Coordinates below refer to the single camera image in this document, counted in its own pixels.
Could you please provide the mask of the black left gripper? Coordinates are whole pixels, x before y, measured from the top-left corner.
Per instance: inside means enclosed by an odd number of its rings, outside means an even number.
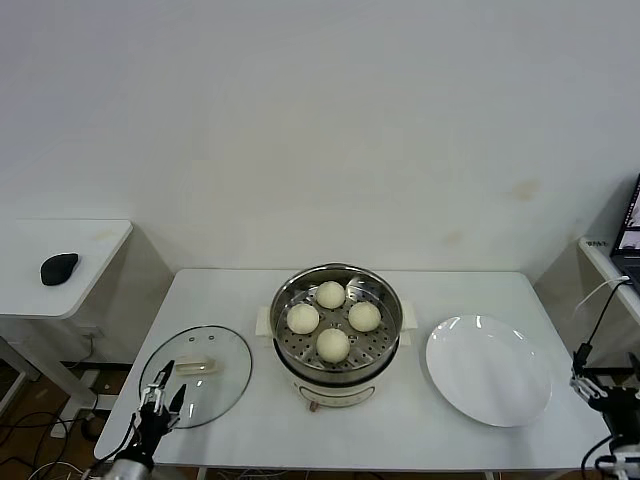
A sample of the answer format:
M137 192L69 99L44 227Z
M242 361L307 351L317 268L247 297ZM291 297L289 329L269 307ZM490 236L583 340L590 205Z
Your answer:
M163 406L164 390L173 368L174 361L170 360L141 394L140 422L132 440L132 446L136 450L154 453L161 439L173 429L178 421L187 385L182 384L177 390L168 409Z

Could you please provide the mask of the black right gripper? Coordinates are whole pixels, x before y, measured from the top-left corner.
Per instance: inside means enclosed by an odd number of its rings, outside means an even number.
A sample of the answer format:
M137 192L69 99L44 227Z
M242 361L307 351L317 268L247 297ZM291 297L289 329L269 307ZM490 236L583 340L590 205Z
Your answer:
M640 359L628 353L631 367L640 373ZM572 368L569 382L575 393L602 414L610 430L639 429L639 391L627 387L603 387L585 368Z

